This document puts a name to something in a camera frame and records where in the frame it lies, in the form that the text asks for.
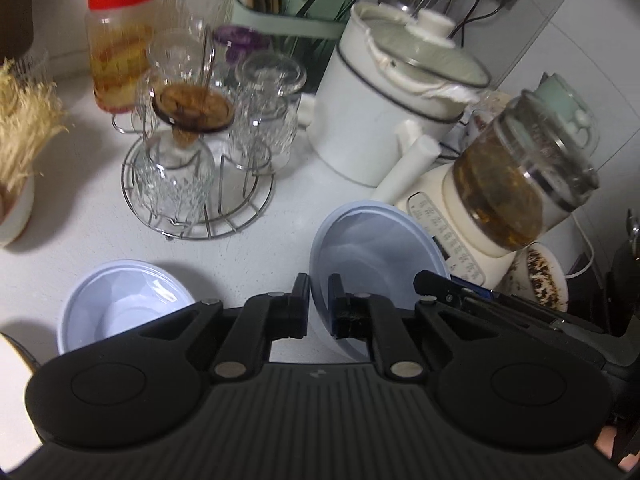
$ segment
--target light blue bowl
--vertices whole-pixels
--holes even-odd
[[[340,274],[347,292],[380,294],[397,308],[412,309],[420,298],[414,291],[414,277],[421,270],[450,277],[427,231],[410,216],[382,202],[365,200],[339,207],[322,222],[311,247],[311,290],[327,330],[327,289],[334,272]],[[361,341],[344,339],[338,344],[354,359],[369,358]]]
[[[195,303],[172,275],[146,262],[117,260],[74,287],[58,323],[58,352],[70,352]]]

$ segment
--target glass jar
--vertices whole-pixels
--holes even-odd
[[[89,0],[85,23],[97,105],[110,113],[131,110],[136,85],[149,68],[146,48],[159,0]]]
[[[453,165],[475,224],[510,251],[526,247],[584,204],[598,175],[564,124],[523,91]]]
[[[240,93],[229,132],[234,161],[261,165],[270,159],[271,171],[277,171],[289,161],[306,71],[289,56],[261,51],[236,67],[236,79]]]

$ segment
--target white bowl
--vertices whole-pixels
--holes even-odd
[[[74,287],[58,323],[63,354],[195,303],[189,291],[159,267],[117,260],[92,270]]]
[[[7,246],[22,234],[31,217],[36,183],[33,175],[27,177],[18,199],[7,211],[0,208],[0,248]]]
[[[531,251],[538,254],[533,274],[527,263]],[[561,312],[566,312],[569,303],[569,289],[562,267],[551,250],[539,242],[518,252],[496,290]]]

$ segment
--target pot lid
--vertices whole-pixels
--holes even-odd
[[[472,88],[486,88],[491,76],[482,64],[446,40],[427,41],[419,26],[386,20],[367,22],[376,46],[385,54],[434,76]]]

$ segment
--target white countertop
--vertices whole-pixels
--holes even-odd
[[[92,268],[123,258],[145,260],[173,274],[196,299],[239,306],[255,294],[290,290],[297,273],[308,271],[322,220],[339,205],[370,195],[319,160],[302,132],[261,218],[218,240],[167,241],[142,225],[122,196],[121,164],[135,136],[112,129],[110,116],[95,105],[89,78],[62,82],[58,91],[72,126],[37,161],[42,175],[27,229],[0,250],[0,332],[41,361],[57,355],[56,323],[65,298]],[[316,330],[310,327],[302,341],[275,342],[271,360],[347,361],[321,327],[313,303],[309,310]]]

